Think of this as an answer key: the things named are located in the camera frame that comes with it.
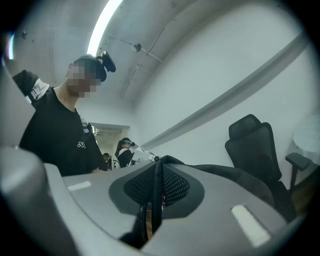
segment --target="black t-shirt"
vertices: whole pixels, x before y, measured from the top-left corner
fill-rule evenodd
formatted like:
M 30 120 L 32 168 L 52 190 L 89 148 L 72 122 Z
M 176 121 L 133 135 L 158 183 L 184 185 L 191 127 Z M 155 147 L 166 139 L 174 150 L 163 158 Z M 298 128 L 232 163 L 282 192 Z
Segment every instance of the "black t-shirt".
M 121 168 L 127 167 L 132 157 L 133 155 L 129 149 L 124 151 L 121 155 L 119 155 L 117 158 L 118 158 L 120 167 Z
M 13 79 L 24 95 L 39 81 L 25 70 Z M 67 109 L 52 87 L 32 105 L 36 111 L 23 134 L 21 148 L 35 153 L 44 163 L 56 165 L 62 176 L 87 174 L 105 163 L 92 126 L 77 110 Z

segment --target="person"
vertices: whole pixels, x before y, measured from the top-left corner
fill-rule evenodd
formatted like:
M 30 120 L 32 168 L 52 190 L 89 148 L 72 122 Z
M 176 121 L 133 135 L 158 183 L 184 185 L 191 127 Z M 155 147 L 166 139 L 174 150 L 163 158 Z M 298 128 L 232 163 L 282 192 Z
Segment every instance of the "person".
M 112 169 L 112 160 L 111 160 L 111 155 L 109 155 L 108 153 L 104 153 L 103 154 L 103 159 L 104 161 L 107 163 L 107 170 L 111 170 Z
M 132 157 L 134 153 L 130 151 L 131 146 L 135 145 L 129 138 L 123 138 L 119 140 L 116 147 L 115 156 L 119 161 L 120 168 L 124 168 L 131 165 Z
M 105 161 L 93 128 L 75 105 L 106 79 L 105 68 L 116 70 L 106 52 L 99 57 L 87 54 L 75 60 L 68 66 L 62 84 L 55 88 L 30 71 L 23 70 L 13 77 L 36 109 L 19 146 L 35 153 L 44 163 L 56 165 L 62 176 L 102 172 L 99 165 Z

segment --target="gray armrest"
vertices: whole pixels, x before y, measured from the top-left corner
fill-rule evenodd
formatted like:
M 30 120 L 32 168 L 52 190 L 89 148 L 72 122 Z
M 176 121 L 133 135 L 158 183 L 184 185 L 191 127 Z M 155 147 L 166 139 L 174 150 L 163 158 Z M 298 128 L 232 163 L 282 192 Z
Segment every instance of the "gray armrest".
M 285 157 L 292 166 L 300 171 L 304 171 L 310 165 L 310 159 L 298 153 L 290 153 Z

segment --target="cap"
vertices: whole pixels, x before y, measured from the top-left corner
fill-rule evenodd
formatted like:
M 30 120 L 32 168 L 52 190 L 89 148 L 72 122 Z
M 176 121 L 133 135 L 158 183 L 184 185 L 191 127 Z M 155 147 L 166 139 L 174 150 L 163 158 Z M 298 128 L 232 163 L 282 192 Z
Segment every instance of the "cap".
M 93 57 L 91 54 L 86 54 L 81 56 L 80 58 L 77 58 L 74 63 L 79 61 L 88 61 L 95 65 L 95 72 L 96 75 L 101 81 L 105 81 L 107 78 L 108 72 L 115 72 L 116 71 L 116 65 L 111 59 L 110 55 L 107 52 L 103 52 L 101 56 Z

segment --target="black office chair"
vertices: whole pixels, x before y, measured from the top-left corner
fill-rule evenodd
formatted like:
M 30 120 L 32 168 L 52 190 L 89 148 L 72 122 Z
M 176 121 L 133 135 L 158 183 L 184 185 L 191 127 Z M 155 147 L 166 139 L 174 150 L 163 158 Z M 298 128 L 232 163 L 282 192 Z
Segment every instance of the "black office chair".
M 234 167 L 242 169 L 263 181 L 270 189 L 274 208 L 288 221 L 296 217 L 291 199 L 291 191 L 296 181 L 298 170 L 305 170 L 310 160 L 297 153 L 287 155 L 286 160 L 292 164 L 290 190 L 280 181 L 275 141 L 269 123 L 261 123 L 254 115 L 249 114 L 229 127 L 229 137 L 225 143 Z

